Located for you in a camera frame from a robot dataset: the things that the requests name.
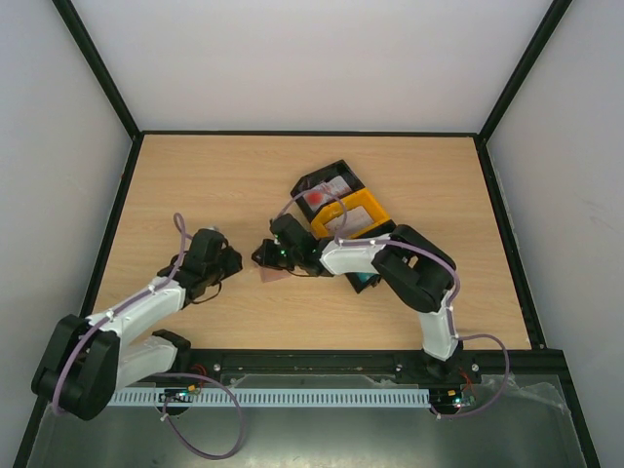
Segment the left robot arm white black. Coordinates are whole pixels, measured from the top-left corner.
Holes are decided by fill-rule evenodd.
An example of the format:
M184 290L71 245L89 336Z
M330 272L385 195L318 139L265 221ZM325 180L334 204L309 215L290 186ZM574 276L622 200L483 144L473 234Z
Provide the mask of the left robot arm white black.
M113 394L152 374L178 371L189 342L172 332L138 337L199 303L209 287L239 273L243 258L226 237L203 228L181 243L170 263L141 290L99 313L67 315L56 324L31 380L33 394L56 412L91 420Z

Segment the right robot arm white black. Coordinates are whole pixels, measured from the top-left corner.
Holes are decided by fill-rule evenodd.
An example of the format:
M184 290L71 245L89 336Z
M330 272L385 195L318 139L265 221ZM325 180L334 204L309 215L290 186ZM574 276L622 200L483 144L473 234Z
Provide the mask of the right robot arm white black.
M259 266L311 277L377 275L419 318L427 374L449 380L459 370L452 304L460 291L453 260L411 227L370 238L316 239L301 226L276 228L252 253Z

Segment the pink card holder wallet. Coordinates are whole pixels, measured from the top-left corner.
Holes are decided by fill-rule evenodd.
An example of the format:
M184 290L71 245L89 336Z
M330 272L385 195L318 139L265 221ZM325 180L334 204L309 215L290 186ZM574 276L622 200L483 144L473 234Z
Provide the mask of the pink card holder wallet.
M291 276L291 274L286 270L272 269L263 266L258 268L258 272L262 283L276 282L287 279Z

